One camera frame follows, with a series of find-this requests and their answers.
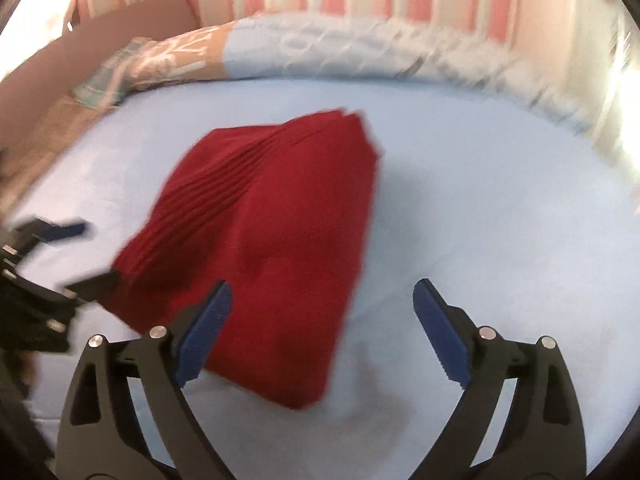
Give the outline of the red knit sweater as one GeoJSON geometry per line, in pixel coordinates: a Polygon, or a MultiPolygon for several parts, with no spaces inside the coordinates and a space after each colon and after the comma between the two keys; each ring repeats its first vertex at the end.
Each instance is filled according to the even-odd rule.
{"type": "Polygon", "coordinates": [[[212,372],[299,410],[326,392],[358,282],[378,151],[354,112],[219,128],[188,151],[113,266],[102,306],[137,332],[232,290],[212,372]]]}

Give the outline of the pink upholstered headboard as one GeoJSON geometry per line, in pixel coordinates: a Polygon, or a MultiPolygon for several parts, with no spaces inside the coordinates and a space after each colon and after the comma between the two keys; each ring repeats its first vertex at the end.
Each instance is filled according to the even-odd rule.
{"type": "Polygon", "coordinates": [[[57,99],[134,38],[164,40],[197,27],[188,0],[148,0],[66,32],[1,81],[1,147],[15,151],[57,99]]]}

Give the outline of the plaid pastel pillow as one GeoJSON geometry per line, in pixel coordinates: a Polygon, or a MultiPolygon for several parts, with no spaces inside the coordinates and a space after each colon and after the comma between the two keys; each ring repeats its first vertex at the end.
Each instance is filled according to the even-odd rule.
{"type": "Polygon", "coordinates": [[[129,73],[155,44],[149,38],[137,37],[116,50],[82,84],[73,88],[72,97],[92,110],[108,110],[125,99],[131,88],[129,73]]]}

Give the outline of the light blue quilted bedspread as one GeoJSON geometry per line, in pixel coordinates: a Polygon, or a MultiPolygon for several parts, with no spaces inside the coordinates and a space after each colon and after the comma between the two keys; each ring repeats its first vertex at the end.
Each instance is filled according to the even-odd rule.
{"type": "Polygon", "coordinates": [[[41,247],[46,286],[107,266],[170,170],[216,128],[331,108],[366,116],[381,150],[366,264],[330,388],[294,412],[201,374],[194,414],[240,479],[405,479],[457,404],[413,313],[428,278],[506,338],[553,337],[597,466],[639,405],[639,216],[628,182],[583,136],[511,102],[434,84],[201,82],[128,99],[11,216],[81,218],[87,238],[41,247]]]}

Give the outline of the blue and tan folded duvet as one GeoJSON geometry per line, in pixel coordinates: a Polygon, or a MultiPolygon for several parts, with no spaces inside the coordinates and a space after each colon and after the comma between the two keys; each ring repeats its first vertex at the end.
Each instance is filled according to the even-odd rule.
{"type": "Polygon", "coordinates": [[[399,18],[258,13],[165,40],[137,38],[112,90],[256,78],[393,79],[434,82],[504,96],[587,132],[588,108],[508,48],[468,32],[399,18]]]}

